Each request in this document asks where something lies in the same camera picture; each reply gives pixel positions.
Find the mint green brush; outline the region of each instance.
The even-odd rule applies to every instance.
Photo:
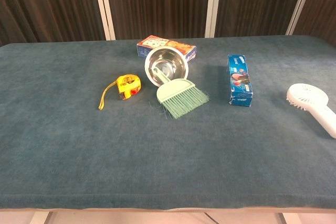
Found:
[[[209,96],[186,79],[170,80],[159,68],[152,71],[162,82],[156,92],[157,100],[177,119],[209,101]]]

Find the yellow tape measure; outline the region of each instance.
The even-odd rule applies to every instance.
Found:
[[[134,74],[125,74],[124,76],[119,76],[117,80],[109,84],[103,91],[98,107],[99,110],[104,108],[104,97],[106,91],[108,91],[110,87],[114,86],[115,84],[118,86],[119,95],[122,100],[128,99],[132,95],[137,94],[141,89],[141,82],[138,76]]]

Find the metal bowl rim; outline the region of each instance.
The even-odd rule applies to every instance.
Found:
[[[146,60],[145,60],[145,72],[146,72],[146,75],[147,75],[148,79],[150,79],[150,81],[151,81],[155,86],[157,86],[157,87],[160,86],[160,84],[158,84],[158,83],[156,83],[156,82],[154,81],[154,79],[151,77],[151,75],[150,75],[150,73],[149,73],[149,63],[150,63],[150,62],[149,62],[149,59],[151,58],[151,56],[152,56],[156,51],[158,51],[158,50],[160,50],[160,49],[169,49],[169,50],[172,50],[172,51],[174,51],[175,53],[177,53],[177,54],[179,55],[179,57],[182,59],[183,64],[184,64],[184,66],[185,66],[185,75],[184,75],[184,78],[183,78],[183,79],[187,79],[187,77],[188,77],[188,73],[189,73],[189,67],[188,67],[188,62],[187,62],[187,60],[185,59],[185,57],[183,56],[183,54],[182,54],[180,51],[178,51],[176,48],[174,48],[174,47],[170,47],[170,46],[156,47],[156,48],[152,49],[152,50],[149,52],[149,54],[147,55]]]

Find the white fan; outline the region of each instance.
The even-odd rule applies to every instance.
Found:
[[[308,110],[322,127],[336,138],[336,114],[327,107],[329,99],[326,93],[315,86],[296,83],[289,87],[287,100],[291,105]]]

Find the floor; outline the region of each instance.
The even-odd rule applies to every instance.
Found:
[[[63,211],[53,212],[46,220],[46,224],[283,224],[278,214],[272,213],[208,213],[211,220],[204,213],[177,213],[177,212],[84,212]],[[0,224],[30,224],[34,212],[16,211],[0,212]],[[335,224],[336,214],[298,214],[298,222],[293,224]]]

